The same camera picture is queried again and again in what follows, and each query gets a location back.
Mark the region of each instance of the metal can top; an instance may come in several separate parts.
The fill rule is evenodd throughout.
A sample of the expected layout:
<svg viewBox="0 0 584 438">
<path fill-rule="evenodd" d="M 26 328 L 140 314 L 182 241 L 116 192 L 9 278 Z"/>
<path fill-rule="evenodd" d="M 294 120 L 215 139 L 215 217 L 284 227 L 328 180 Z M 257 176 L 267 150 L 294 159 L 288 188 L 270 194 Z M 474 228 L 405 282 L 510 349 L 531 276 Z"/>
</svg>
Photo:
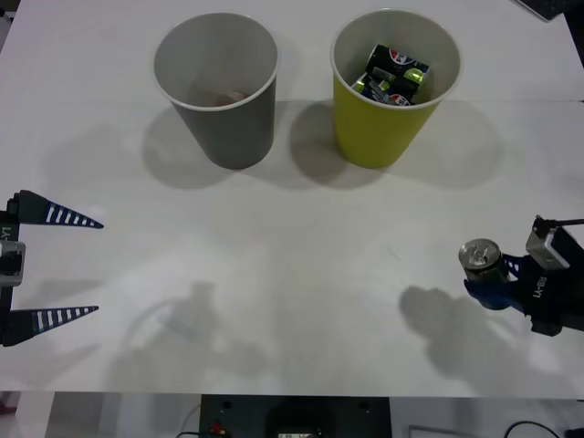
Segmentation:
<svg viewBox="0 0 584 438">
<path fill-rule="evenodd" d="M 464 269 L 478 271 L 494 265 L 501 257 L 499 246 L 489 239 L 466 242 L 458 251 L 458 260 Z"/>
</svg>

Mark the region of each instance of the gray paper cup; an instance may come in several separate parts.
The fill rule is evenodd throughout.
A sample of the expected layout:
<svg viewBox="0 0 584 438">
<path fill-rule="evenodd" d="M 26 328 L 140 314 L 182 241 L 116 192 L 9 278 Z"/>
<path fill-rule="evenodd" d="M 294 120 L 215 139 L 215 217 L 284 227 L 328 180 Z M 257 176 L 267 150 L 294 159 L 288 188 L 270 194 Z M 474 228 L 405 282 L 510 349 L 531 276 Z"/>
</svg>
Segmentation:
<svg viewBox="0 0 584 438">
<path fill-rule="evenodd" d="M 262 161 L 274 141 L 278 58 L 265 27 L 217 13 L 173 27 L 152 67 L 158 88 L 209 160 L 244 169 Z"/>
</svg>

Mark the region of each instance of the yellow paper cup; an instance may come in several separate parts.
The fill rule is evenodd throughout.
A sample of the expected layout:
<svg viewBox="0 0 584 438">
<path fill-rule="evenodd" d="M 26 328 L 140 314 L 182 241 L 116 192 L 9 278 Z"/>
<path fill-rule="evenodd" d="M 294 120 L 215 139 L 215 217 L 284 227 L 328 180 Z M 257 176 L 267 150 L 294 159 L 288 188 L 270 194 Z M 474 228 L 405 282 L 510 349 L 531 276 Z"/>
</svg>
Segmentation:
<svg viewBox="0 0 584 438">
<path fill-rule="evenodd" d="M 362 75 L 377 44 L 430 66 L 414 97 L 424 102 L 393 107 L 364 98 L 351 85 Z M 347 160 L 362 167 L 393 164 L 438 104 L 454 89 L 462 53 L 454 38 L 425 16 L 382 9 L 355 18 L 340 29 L 330 49 L 334 71 L 337 144 Z"/>
</svg>

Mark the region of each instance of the table surface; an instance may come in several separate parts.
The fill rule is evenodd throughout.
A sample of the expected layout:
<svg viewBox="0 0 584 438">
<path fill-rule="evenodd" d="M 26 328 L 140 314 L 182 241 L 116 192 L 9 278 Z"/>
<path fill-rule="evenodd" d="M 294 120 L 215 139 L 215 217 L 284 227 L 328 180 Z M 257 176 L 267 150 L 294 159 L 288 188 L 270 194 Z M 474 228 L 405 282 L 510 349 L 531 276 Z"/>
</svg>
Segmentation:
<svg viewBox="0 0 584 438">
<path fill-rule="evenodd" d="M 563 18 L 407 2 L 458 37 L 464 77 L 373 171 L 334 152 L 328 51 L 382 4 L 245 3 L 21 5 L 0 57 L 0 199 L 31 189 L 106 228 L 23 227 L 15 308 L 101 309 L 4 350 L 0 387 L 581 397 L 584 335 L 482 309 L 456 258 L 479 236 L 523 254 L 536 214 L 582 215 L 584 105 L 554 101 L 584 98 Z M 193 147 L 148 72 L 166 28 L 215 9 L 283 48 L 274 147 L 242 172 Z"/>
</svg>

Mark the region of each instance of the cup rim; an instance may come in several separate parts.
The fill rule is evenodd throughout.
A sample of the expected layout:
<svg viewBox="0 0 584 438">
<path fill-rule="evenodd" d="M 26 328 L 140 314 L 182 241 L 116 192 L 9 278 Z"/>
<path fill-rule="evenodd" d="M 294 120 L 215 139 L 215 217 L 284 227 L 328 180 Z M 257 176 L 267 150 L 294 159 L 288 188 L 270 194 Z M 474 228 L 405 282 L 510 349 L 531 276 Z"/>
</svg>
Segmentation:
<svg viewBox="0 0 584 438">
<path fill-rule="evenodd" d="M 418 16 L 421 18 L 424 18 L 432 23 L 434 23 L 435 25 L 437 25 L 438 27 L 440 27 L 444 33 L 449 36 L 454 43 L 454 47 L 456 48 L 456 51 L 458 52 L 458 57 L 460 58 L 460 67 L 458 68 L 458 74 L 456 75 L 456 79 L 454 80 L 453 84 L 450 86 L 449 89 L 447 89 L 444 93 L 442 93 L 440 96 L 432 99 L 432 100 L 428 100 L 427 102 L 418 104 L 418 105 L 411 105 L 408 107 L 400 107 L 400 106 L 392 106 L 392 105 L 386 105 L 384 103 L 379 103 L 376 102 L 375 100 L 371 100 L 371 99 L 367 99 L 364 96 L 360 95 L 357 91 L 355 91 L 354 89 L 352 89 L 350 87 L 350 85 L 347 83 L 347 81 L 340 75 L 339 70 L 337 69 L 337 63 L 335 62 L 335 46 L 337 45 L 337 41 L 339 39 L 339 36 L 341 34 L 341 32 L 343 30 L 345 30 L 347 28 L 348 25 L 350 25 L 351 23 L 353 23 L 354 21 L 363 18 L 364 16 L 371 16 L 373 14 L 378 14 L 379 12 L 386 12 L 386 11 L 391 11 L 391 12 L 404 12 L 406 14 L 412 14 L 413 16 Z M 450 93 L 452 93 L 452 91 L 456 88 L 456 86 L 458 85 L 458 82 L 460 81 L 461 76 L 463 75 L 463 65 L 464 65 L 464 58 L 463 58 L 463 51 L 461 50 L 458 42 L 456 41 L 456 39 L 453 37 L 453 35 L 446 29 L 444 28 L 444 26 L 438 24 L 436 21 L 432 20 L 429 16 L 425 16 L 424 14 L 420 14 L 418 12 L 414 12 L 410 9 L 398 9 L 395 7 L 383 7 L 381 9 L 374 9 L 372 11 L 369 11 L 366 14 L 360 14 L 358 16 L 354 16 L 353 18 L 351 18 L 349 21 L 347 21 L 337 32 L 337 34 L 335 35 L 334 39 L 332 40 L 332 44 L 330 45 L 330 65 L 332 66 L 332 70 L 335 74 L 335 78 L 337 78 L 340 82 L 340 84 L 347 89 L 351 94 L 353 94 L 353 96 L 357 97 L 358 99 L 362 100 L 363 102 L 366 102 L 370 105 L 376 106 L 378 108 L 382 108 L 384 110 L 398 110 L 398 111 L 415 111 L 415 110 L 422 110 L 424 108 L 430 107 L 432 105 L 435 105 L 437 103 L 439 103 L 440 101 L 444 100 Z"/>
<path fill-rule="evenodd" d="M 166 92 L 166 90 L 164 90 L 164 88 L 161 86 L 161 84 L 158 82 L 158 78 L 156 78 L 156 72 L 154 71 L 154 60 L 156 58 L 156 54 L 158 53 L 158 50 L 160 49 L 162 42 L 167 38 L 167 36 L 178 26 L 183 25 L 184 23 L 194 20 L 195 18 L 200 18 L 202 16 L 239 16 L 242 18 L 247 18 L 250 21 L 253 21 L 254 23 L 256 23 L 257 25 L 260 25 L 262 28 L 264 28 L 264 30 L 272 37 L 272 41 L 274 41 L 274 45 L 276 46 L 276 64 L 274 65 L 274 71 L 272 71 L 272 74 L 270 75 L 269 79 L 267 80 L 267 82 L 262 86 L 262 88 L 260 88 L 258 91 L 256 91 L 254 94 L 246 97 L 243 100 L 240 100 L 236 103 L 230 103 L 229 105 L 223 105 L 220 107 L 199 107 L 197 105 L 190 105 L 188 103 L 184 103 L 176 98 L 174 98 L 173 96 L 171 96 L 170 94 L 168 94 Z M 175 25 L 171 26 L 162 36 L 162 38 L 160 39 L 159 43 L 156 45 L 156 47 L 153 49 L 153 51 L 151 52 L 151 76 L 152 79 L 154 80 L 154 84 L 156 85 L 156 88 L 164 95 L 164 97 L 166 97 L 166 99 L 168 99 L 170 102 L 172 102 L 175 105 L 178 105 L 179 107 L 185 108 L 187 110 L 195 110 L 195 111 L 201 111 L 201 112 L 220 112 L 220 111 L 226 111 L 226 110 L 232 110 L 234 108 L 237 107 L 241 107 L 242 105 L 245 105 L 247 102 L 251 102 L 252 100 L 254 100 L 255 98 L 257 98 L 258 96 L 260 96 L 264 91 L 266 91 L 274 82 L 274 80 L 276 79 L 276 74 L 278 71 L 278 68 L 280 66 L 280 48 L 278 47 L 276 38 L 274 37 L 274 34 L 272 33 L 272 31 L 270 29 L 268 29 L 263 23 L 261 23 L 260 21 L 256 20 L 255 18 L 251 17 L 251 16 L 246 16 L 243 14 L 237 14 L 235 12 L 210 12 L 207 14 L 200 14 L 198 16 L 192 16 L 190 18 L 187 18 L 186 20 L 183 20 L 179 23 L 176 23 Z"/>
</svg>

